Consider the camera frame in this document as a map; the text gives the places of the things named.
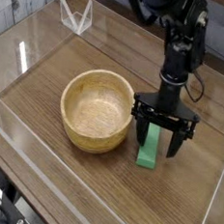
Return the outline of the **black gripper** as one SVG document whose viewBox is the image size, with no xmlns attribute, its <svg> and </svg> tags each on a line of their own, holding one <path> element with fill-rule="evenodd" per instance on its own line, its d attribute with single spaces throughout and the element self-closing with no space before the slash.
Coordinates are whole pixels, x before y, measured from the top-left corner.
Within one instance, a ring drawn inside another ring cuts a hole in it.
<svg viewBox="0 0 224 224">
<path fill-rule="evenodd" d="M 167 157 L 173 157 L 182 146 L 184 139 L 192 139 L 200 117 L 182 102 L 181 90 L 186 86 L 188 75 L 175 76 L 160 73 L 160 88 L 158 92 L 134 94 L 134 104 L 131 114 L 136 120 L 137 142 L 145 144 L 150 123 L 170 130 L 170 140 Z"/>
</svg>

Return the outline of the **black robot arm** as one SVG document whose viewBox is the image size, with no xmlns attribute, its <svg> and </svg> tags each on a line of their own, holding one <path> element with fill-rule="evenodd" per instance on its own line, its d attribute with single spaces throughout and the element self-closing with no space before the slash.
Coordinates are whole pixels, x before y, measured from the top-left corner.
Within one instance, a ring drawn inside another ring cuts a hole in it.
<svg viewBox="0 0 224 224">
<path fill-rule="evenodd" d="M 128 0 L 141 24 L 165 28 L 160 89 L 135 93 L 131 114 L 136 120 L 138 143 L 146 143 L 149 124 L 173 132 L 167 155 L 175 156 L 182 142 L 193 137 L 200 121 L 181 100 L 188 76 L 203 64 L 208 18 L 207 0 Z"/>
</svg>

